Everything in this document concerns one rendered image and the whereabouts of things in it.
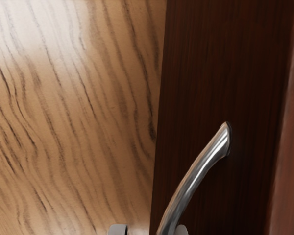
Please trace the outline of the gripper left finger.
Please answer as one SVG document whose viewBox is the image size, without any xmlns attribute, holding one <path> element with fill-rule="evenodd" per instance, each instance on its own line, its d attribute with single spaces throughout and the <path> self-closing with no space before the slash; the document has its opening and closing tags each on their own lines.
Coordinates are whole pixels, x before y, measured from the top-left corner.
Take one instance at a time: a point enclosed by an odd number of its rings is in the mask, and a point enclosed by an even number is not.
<svg viewBox="0 0 294 235">
<path fill-rule="evenodd" d="M 128 226 L 126 224 L 112 224 L 107 235 L 128 235 Z"/>
</svg>

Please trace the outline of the dark brown wooden drawer cabinet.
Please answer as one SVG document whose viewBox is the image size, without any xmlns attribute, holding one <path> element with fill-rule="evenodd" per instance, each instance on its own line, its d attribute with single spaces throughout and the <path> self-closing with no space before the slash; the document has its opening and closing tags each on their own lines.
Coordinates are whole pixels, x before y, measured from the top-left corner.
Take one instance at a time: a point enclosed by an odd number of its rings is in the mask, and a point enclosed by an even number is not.
<svg viewBox="0 0 294 235">
<path fill-rule="evenodd" d="M 190 235 L 294 235 L 294 0 L 168 0 L 150 234 L 208 141 Z"/>
</svg>

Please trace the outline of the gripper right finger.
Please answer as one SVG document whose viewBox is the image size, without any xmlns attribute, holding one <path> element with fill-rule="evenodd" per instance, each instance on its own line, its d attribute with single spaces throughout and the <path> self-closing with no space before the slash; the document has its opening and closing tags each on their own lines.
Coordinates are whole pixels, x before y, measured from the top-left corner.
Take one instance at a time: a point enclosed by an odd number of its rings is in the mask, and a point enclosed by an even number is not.
<svg viewBox="0 0 294 235">
<path fill-rule="evenodd" d="M 185 225 L 178 225 L 175 229 L 175 235 L 189 235 Z"/>
</svg>

